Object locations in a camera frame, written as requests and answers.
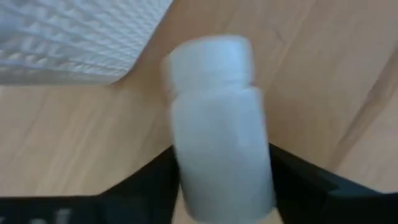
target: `black holder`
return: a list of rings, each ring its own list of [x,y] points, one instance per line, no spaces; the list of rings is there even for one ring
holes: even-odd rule
[[[269,147],[284,223],[398,223],[398,194],[381,194]],[[170,147],[99,195],[0,198],[0,224],[171,223],[179,182]]]

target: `bottle cap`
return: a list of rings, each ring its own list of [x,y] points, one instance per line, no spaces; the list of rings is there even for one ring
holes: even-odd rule
[[[165,61],[173,89],[180,93],[253,79],[250,42],[237,35],[202,37],[178,46]]]

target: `white plastic bottle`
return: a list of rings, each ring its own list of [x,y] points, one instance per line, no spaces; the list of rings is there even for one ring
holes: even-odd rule
[[[274,206],[261,92],[250,43],[225,35],[192,40],[167,59],[177,98],[172,131],[190,215],[250,223]]]

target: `wooden surface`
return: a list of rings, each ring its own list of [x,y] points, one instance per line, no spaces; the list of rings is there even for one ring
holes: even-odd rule
[[[175,0],[120,82],[0,88],[0,195],[97,194],[142,167],[172,143],[161,59],[222,33],[253,44],[270,142],[398,191],[397,11],[396,0]],[[187,220],[179,203],[175,223]]]

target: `white textured mat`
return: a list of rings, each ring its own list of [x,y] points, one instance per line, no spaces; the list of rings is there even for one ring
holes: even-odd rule
[[[2,0],[0,84],[111,83],[172,0]]]

